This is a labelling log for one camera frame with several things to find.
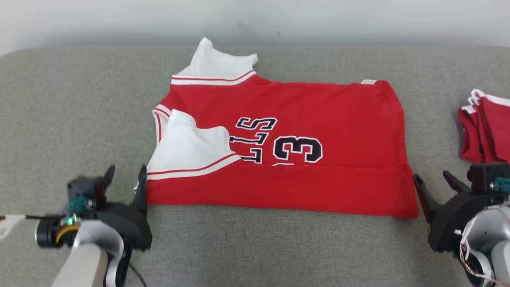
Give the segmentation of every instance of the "gray fabric surface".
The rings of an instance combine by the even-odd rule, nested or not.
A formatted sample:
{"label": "gray fabric surface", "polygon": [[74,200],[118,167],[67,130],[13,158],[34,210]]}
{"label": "gray fabric surface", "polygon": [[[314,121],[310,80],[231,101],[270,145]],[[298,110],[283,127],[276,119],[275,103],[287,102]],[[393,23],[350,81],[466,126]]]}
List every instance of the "gray fabric surface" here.
{"label": "gray fabric surface", "polygon": [[[0,58],[0,213],[43,214],[68,180],[117,165],[111,200],[132,196],[155,147],[150,111],[194,46],[33,49]],[[415,173],[439,201],[442,170],[465,178],[456,109],[473,88],[510,98],[510,50],[495,47],[225,47],[259,54],[278,81],[386,79],[406,116]],[[216,206],[152,206],[152,248],[132,263],[149,286],[465,286],[462,267],[433,253],[417,220]],[[36,222],[0,242],[0,286],[49,286],[69,250],[39,249]],[[127,286],[141,286],[129,271]]]}

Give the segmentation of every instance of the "red jersey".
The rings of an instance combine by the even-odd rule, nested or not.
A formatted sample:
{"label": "red jersey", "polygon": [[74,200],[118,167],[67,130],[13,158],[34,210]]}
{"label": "red jersey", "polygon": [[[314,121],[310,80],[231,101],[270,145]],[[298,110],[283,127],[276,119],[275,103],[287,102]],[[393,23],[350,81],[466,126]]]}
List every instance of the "red jersey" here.
{"label": "red jersey", "polygon": [[274,82],[251,69],[256,60],[205,39],[172,77],[153,111],[149,204],[418,215],[403,110],[388,82]]}

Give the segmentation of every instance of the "white tag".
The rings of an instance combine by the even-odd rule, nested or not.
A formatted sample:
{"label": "white tag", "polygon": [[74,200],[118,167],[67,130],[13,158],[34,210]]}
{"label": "white tag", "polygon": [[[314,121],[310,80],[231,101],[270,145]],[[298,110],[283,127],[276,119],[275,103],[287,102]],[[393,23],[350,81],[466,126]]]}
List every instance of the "white tag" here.
{"label": "white tag", "polygon": [[22,214],[11,214],[5,216],[4,220],[0,220],[0,241],[4,240],[11,233],[14,226],[24,219],[25,216]]}
{"label": "white tag", "polygon": [[377,82],[377,80],[367,80],[367,79],[364,79],[363,82],[361,82],[362,84],[366,84],[366,85],[373,85],[375,84],[375,82]]}

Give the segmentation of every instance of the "white background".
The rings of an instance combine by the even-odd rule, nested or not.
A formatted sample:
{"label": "white background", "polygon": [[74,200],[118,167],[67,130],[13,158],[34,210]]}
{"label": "white background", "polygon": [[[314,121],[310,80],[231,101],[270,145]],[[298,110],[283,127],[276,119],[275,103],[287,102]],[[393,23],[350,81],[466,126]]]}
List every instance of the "white background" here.
{"label": "white background", "polygon": [[510,46],[510,0],[0,0],[0,55],[60,44]]}

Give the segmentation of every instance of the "red stripe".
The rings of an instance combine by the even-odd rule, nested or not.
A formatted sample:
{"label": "red stripe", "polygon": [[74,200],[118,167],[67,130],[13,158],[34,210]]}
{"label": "red stripe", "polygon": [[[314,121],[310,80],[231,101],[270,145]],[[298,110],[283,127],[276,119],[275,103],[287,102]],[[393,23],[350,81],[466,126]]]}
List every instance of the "red stripe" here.
{"label": "red stripe", "polygon": [[239,79],[241,79],[242,77],[244,77],[245,75],[249,74],[253,72],[253,70],[247,72],[246,74],[236,78],[236,79],[233,79],[233,80],[227,80],[227,79],[204,79],[204,78],[179,78],[179,77],[172,77],[172,79],[174,80],[201,80],[201,81],[227,81],[227,82],[233,82],[233,81],[237,81]]}
{"label": "red stripe", "polygon": [[170,115],[169,115],[169,114],[167,114],[167,113],[166,113],[164,110],[162,110],[162,109],[154,108],[154,110],[156,110],[156,111],[160,111],[160,112],[162,112],[163,114],[165,114],[167,117],[170,117]]}
{"label": "red stripe", "polygon": [[233,154],[229,154],[229,155],[227,155],[227,156],[225,156],[225,157],[222,157],[222,158],[218,159],[217,161],[215,161],[215,162],[213,162],[213,163],[209,164],[208,166],[205,166],[205,167],[200,168],[200,169],[195,169],[195,170],[175,170],[175,171],[165,171],[165,172],[156,172],[156,173],[147,173],[147,174],[148,174],[148,175],[156,175],[156,174],[169,174],[169,173],[181,173],[181,172],[198,172],[198,171],[201,171],[201,170],[205,170],[205,169],[207,169],[207,168],[210,168],[210,167],[212,167],[213,165],[215,165],[215,164],[217,164],[217,163],[219,163],[219,162],[221,162],[221,161],[223,161],[223,160],[225,160],[225,159],[227,159],[227,158],[229,158],[229,157],[235,156],[235,155],[236,155],[235,153],[233,153]]}
{"label": "red stripe", "polygon": [[158,117],[158,131],[159,131],[159,133],[158,133],[158,135],[159,135],[158,142],[160,142],[161,141],[161,121],[159,119],[159,115],[156,114],[156,116]]}

